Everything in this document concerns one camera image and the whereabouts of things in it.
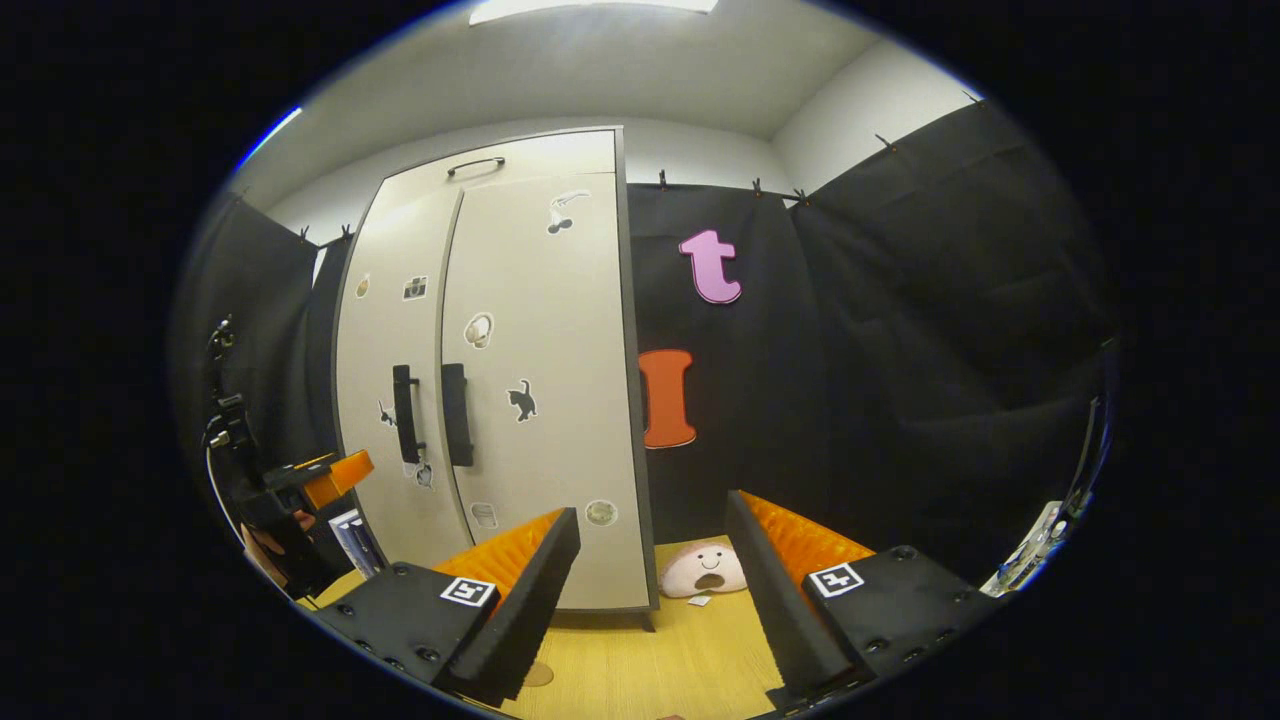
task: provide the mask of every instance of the plush toy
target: plush toy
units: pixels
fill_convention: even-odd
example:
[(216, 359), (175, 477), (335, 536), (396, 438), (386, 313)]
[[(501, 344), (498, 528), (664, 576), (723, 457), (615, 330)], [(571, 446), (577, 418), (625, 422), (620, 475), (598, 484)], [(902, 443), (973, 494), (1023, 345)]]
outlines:
[(685, 546), (667, 561), (658, 587), (667, 597), (689, 597), (703, 591), (735, 592), (746, 588), (746, 575), (732, 547), (703, 541)]

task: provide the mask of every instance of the white wall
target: white wall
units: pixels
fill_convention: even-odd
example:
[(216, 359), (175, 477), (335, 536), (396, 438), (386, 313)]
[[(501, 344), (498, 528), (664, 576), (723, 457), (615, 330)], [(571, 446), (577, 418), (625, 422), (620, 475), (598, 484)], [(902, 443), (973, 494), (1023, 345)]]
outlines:
[(773, 137), (797, 188), (813, 193), (890, 142), (973, 104), (973, 88), (915, 51), (881, 38), (819, 90)]
[(591, 126), (622, 126), (627, 182), (655, 183), (667, 170), (669, 184), (716, 184), (790, 193), (796, 187), (773, 146), (744, 135), (639, 118), (544, 118), (442, 133), (398, 145), (329, 173), (264, 210), (284, 227), (311, 225), (307, 238), (328, 242), (365, 208), (387, 176), (415, 163), (447, 156), (513, 136)]

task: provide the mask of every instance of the orange letter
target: orange letter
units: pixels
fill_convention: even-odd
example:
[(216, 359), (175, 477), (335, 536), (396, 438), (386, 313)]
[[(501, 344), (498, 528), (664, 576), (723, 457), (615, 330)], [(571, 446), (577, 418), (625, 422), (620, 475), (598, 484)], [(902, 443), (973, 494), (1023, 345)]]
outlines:
[(685, 420), (685, 369), (694, 356), (684, 350), (654, 350), (640, 355), (640, 372), (649, 386), (649, 448), (689, 445), (698, 430)]

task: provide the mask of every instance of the white cabinet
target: white cabinet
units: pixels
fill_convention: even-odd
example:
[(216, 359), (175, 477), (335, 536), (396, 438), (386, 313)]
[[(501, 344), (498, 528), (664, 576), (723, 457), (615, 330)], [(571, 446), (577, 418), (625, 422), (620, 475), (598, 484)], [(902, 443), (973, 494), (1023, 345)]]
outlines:
[[(582, 550), (559, 609), (657, 607), (620, 158), (620, 128), (573, 131), (379, 188), (334, 368), (343, 451), (375, 465), (356, 497), (388, 561), (431, 566), (572, 506)], [(398, 413), (424, 450), (401, 442), (397, 366), (416, 380)]]

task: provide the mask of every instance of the ceiling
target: ceiling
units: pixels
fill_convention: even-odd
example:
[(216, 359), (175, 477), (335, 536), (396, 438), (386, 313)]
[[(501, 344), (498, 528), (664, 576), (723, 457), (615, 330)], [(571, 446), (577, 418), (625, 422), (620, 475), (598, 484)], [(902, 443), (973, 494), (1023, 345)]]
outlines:
[(719, 0), (707, 15), (557, 8), (468, 27), (474, 4), (435, 13), (335, 73), (237, 184), (269, 208), (388, 147), (524, 118), (635, 117), (768, 141), (878, 40), (801, 0)]

